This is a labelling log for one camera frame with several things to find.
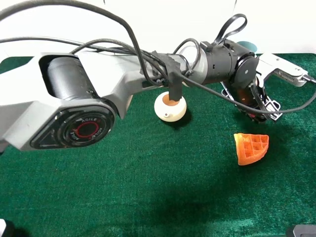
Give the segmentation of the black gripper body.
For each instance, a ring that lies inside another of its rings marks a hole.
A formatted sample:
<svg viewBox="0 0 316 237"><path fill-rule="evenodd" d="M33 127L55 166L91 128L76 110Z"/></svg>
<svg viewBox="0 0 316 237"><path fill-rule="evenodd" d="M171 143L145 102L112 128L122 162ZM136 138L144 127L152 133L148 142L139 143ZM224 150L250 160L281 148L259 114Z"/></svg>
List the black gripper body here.
<svg viewBox="0 0 316 237"><path fill-rule="evenodd" d="M235 101L238 101L253 109L265 111L264 103L266 92L264 86L260 86L258 75L245 88L239 88L235 85L235 76L230 76L228 82L228 91Z"/></svg>

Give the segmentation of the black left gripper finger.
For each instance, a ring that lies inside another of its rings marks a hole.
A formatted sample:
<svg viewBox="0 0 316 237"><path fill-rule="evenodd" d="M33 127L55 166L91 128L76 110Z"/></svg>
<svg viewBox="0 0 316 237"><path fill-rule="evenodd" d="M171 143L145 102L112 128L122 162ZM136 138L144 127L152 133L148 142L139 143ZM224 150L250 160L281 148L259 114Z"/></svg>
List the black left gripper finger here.
<svg viewBox="0 0 316 237"><path fill-rule="evenodd" d="M236 88L234 88L228 82L222 82L221 85L223 87L222 95L228 97L231 100L234 100L234 101L237 101L237 102L243 104L242 97L240 96L240 94Z"/></svg>

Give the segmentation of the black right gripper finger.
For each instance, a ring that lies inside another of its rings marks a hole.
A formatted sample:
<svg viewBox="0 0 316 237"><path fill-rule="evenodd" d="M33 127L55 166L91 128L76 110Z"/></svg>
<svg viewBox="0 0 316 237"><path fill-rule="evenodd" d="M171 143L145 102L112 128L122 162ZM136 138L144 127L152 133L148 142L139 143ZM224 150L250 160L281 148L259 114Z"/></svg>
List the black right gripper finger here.
<svg viewBox="0 0 316 237"><path fill-rule="evenodd" d="M263 111L278 112L280 110L280 103L272 100L265 92L264 87L258 86L258 96L259 96L259 108ZM263 114L259 116L259 121L277 121L281 117L281 114Z"/></svg>

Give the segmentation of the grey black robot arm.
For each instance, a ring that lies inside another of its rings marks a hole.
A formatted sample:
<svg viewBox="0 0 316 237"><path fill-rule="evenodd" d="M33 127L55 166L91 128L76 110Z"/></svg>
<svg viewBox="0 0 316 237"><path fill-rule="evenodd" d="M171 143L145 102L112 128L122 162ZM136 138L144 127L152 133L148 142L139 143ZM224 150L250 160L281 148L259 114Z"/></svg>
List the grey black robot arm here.
<svg viewBox="0 0 316 237"><path fill-rule="evenodd" d="M166 121L186 112L182 85L221 83L222 95L259 109L255 120L277 120L280 104L270 99L259 71L260 60L245 47L227 41L212 50L197 46L189 54L182 44L172 54L148 56L147 74L132 54L101 52L40 53L0 76L0 149L23 151L85 147L99 142L126 115L133 95L167 86L155 108Z"/></svg>

